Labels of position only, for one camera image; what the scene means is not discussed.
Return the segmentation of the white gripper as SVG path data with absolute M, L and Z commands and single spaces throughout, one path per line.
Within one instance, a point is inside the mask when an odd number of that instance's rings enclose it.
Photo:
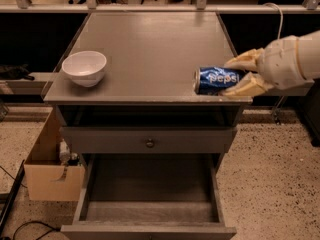
M 251 72 L 242 78 L 237 74 L 227 75 L 223 83 L 229 87 L 220 91 L 220 96 L 255 97 L 274 87 L 286 90 L 304 85 L 314 79 L 314 35 L 291 35 L 274 40 L 265 49 L 251 49 L 228 60 L 224 67 L 252 72 L 258 70 L 260 75 Z

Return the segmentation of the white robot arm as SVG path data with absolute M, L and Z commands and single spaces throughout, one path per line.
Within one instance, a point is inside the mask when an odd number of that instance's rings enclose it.
M 227 61 L 228 69 L 247 71 L 222 96 L 259 96 L 272 89 L 287 90 L 320 78 L 320 31 L 288 36 L 251 49 Z

